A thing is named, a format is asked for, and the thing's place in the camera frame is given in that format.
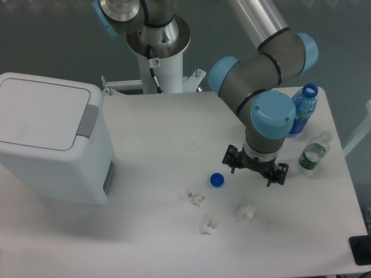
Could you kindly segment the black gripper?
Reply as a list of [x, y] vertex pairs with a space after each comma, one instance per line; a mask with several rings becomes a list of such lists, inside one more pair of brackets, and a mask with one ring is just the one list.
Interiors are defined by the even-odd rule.
[[289, 170], [286, 163], [275, 164], [277, 156], [269, 153], [251, 153], [249, 149], [242, 148], [241, 152], [234, 145], [229, 145], [222, 159], [222, 164], [227, 165], [234, 174], [236, 169], [248, 169], [263, 174], [267, 179], [267, 187], [271, 184], [283, 185]]

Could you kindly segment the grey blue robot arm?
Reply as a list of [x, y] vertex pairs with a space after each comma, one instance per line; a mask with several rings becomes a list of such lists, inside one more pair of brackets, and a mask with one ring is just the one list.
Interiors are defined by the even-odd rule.
[[[230, 145], [223, 163], [258, 172], [269, 184], [283, 184], [289, 166], [276, 158], [293, 126], [295, 106], [277, 87], [316, 63], [317, 44], [305, 33], [294, 34], [272, 1], [230, 4], [258, 55], [245, 63], [224, 57], [208, 75], [212, 90], [246, 129], [242, 149]], [[183, 52], [191, 33], [172, 1], [94, 1], [93, 7], [111, 36], [126, 35], [145, 94], [185, 91]]]

